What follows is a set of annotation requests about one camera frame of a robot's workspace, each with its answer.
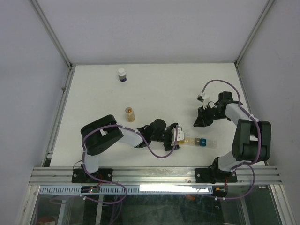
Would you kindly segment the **clear bottle yellow pills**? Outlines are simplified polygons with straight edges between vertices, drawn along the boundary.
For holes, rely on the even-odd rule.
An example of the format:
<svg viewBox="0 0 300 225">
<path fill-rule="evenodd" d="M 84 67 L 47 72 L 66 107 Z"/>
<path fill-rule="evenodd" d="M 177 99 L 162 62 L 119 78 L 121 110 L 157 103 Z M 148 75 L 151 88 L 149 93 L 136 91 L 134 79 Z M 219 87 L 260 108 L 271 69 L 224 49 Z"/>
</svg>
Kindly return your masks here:
<svg viewBox="0 0 300 225">
<path fill-rule="evenodd" d="M 128 122 L 134 122 L 135 121 L 135 113 L 134 113 L 134 111 L 132 113 L 126 113 L 126 118 L 127 118 Z"/>
</svg>

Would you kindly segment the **clear bottle cap orange label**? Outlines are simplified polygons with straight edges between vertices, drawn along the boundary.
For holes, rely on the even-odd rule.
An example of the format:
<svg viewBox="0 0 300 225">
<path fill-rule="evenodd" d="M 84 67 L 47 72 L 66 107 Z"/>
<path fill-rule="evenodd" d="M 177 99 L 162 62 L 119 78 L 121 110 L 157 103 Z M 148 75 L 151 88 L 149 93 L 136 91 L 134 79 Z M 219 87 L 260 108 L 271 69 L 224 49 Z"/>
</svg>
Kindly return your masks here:
<svg viewBox="0 0 300 225">
<path fill-rule="evenodd" d="M 132 113 L 132 112 L 133 112 L 133 109 L 132 109 L 131 107 L 127 107 L 127 108 L 125 109 L 125 112 L 126 112 L 126 113 Z"/>
</svg>

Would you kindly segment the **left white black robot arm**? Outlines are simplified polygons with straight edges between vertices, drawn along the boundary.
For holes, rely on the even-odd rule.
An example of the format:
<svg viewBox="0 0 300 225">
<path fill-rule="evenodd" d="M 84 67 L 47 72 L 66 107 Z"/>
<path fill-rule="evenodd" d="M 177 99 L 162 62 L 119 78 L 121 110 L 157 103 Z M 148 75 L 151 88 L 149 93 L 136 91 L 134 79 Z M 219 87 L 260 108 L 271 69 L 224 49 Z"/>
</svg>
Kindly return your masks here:
<svg viewBox="0 0 300 225">
<path fill-rule="evenodd" d="M 116 142 L 138 149 L 149 148 L 152 142 L 160 142 L 166 151 L 173 152 L 184 141 L 184 131 L 178 123 L 167 126 L 164 120 L 156 119 L 149 125 L 132 129 L 118 124 L 111 114 L 85 125 L 80 132 L 83 147 L 82 177 L 88 182 L 98 178 L 100 154 Z"/>
</svg>

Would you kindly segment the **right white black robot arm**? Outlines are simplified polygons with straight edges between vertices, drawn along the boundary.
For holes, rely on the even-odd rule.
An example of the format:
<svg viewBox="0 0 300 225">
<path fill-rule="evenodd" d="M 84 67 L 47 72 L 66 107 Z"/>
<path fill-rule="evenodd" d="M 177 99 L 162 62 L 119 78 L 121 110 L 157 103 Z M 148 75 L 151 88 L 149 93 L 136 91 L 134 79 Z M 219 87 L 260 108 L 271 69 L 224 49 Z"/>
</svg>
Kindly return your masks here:
<svg viewBox="0 0 300 225">
<path fill-rule="evenodd" d="M 210 98 L 200 93 L 197 99 L 202 102 L 194 127 L 208 127 L 213 121 L 227 119 L 235 126 L 232 149 L 226 155 L 217 157 L 207 168 L 195 169 L 197 183 L 236 183 L 235 170 L 242 165 L 252 165 L 267 161 L 270 157 L 271 124 L 248 113 L 241 102 L 233 99 L 231 92 L 219 93 L 214 107 Z"/>
</svg>

